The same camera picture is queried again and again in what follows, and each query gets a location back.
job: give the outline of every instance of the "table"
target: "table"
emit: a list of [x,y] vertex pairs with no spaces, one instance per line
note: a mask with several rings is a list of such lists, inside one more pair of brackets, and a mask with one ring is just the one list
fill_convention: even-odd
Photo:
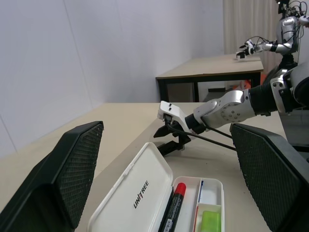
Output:
[[[201,104],[176,103],[176,105],[185,113],[191,114]],[[76,232],[85,232],[91,215],[141,147],[146,142],[159,145],[173,139],[171,135],[165,138],[153,138],[156,129],[163,125],[163,122],[156,119],[158,108],[158,103],[104,104],[35,141],[18,153],[0,159],[0,210],[32,167],[53,149],[64,132],[90,121],[103,120],[105,131],[100,145],[95,179],[80,225],[76,230]],[[270,117],[250,118],[245,123],[268,129],[285,137],[277,112],[272,113]],[[220,130],[228,132],[229,125],[221,127]],[[228,138],[212,131],[203,135],[232,145]],[[246,188],[234,151],[195,139],[187,144],[185,151],[168,155],[166,161],[173,170],[174,178],[181,175],[199,176],[217,178],[223,183],[227,232],[270,231]]]
[[251,80],[251,86],[261,83],[263,64],[260,57],[237,60],[235,54],[192,59],[172,69],[156,80],[161,101],[169,102],[168,84],[193,83],[194,101],[199,102],[198,82]]

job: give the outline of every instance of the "green eraser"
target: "green eraser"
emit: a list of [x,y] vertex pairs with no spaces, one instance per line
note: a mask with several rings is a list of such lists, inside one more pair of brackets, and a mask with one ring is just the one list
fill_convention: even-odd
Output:
[[220,214],[211,211],[204,211],[201,232],[221,232]]

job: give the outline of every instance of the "table leg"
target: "table leg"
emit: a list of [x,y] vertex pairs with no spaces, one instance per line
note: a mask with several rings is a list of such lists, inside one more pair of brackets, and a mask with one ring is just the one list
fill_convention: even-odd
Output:
[[160,100],[169,102],[168,86],[164,80],[158,80]]
[[194,102],[199,102],[198,82],[193,83]]
[[251,74],[251,88],[261,84],[261,73],[255,72]]

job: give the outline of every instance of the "marker cap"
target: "marker cap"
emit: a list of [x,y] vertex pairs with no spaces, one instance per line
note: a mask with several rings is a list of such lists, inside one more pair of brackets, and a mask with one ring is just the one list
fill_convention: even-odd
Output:
[[178,193],[178,194],[184,196],[186,188],[187,187],[184,183],[179,183],[176,187],[175,194]]

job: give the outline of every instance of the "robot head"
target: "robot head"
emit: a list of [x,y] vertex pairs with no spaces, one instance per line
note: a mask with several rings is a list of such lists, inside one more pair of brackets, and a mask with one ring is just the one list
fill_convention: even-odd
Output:
[[280,4],[289,4],[290,0],[276,0],[276,3]]
[[276,0],[276,3],[278,3],[278,14],[282,14],[282,18],[285,18],[286,16],[286,8],[289,6],[290,0]]

